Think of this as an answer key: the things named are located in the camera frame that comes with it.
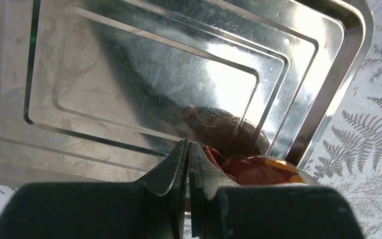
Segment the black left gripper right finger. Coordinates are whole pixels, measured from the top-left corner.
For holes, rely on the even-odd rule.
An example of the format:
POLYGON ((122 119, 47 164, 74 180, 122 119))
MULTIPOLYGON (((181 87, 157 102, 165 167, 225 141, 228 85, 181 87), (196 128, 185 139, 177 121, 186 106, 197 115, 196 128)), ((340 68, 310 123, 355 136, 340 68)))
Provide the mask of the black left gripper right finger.
POLYGON ((188 148, 191 233, 200 239, 361 239, 347 201, 330 187, 240 186, 188 148))

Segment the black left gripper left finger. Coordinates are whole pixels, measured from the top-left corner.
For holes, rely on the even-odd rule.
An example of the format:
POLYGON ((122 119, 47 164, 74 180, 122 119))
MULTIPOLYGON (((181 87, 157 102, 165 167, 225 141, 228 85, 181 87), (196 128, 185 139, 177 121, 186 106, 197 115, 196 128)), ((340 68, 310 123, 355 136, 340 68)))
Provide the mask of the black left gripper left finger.
POLYGON ((0 216, 0 239, 181 239, 188 142, 134 182, 31 183, 0 216))

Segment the white red bowl cup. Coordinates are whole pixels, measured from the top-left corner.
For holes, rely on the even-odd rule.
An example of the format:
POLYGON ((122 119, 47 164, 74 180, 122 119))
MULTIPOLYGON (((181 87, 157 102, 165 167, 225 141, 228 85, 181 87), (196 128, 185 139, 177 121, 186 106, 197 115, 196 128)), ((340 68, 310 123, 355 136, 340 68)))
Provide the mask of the white red bowl cup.
POLYGON ((266 155, 241 155, 226 158, 214 148, 202 148, 208 160, 241 186, 303 184, 319 186, 310 175, 281 159, 266 155))

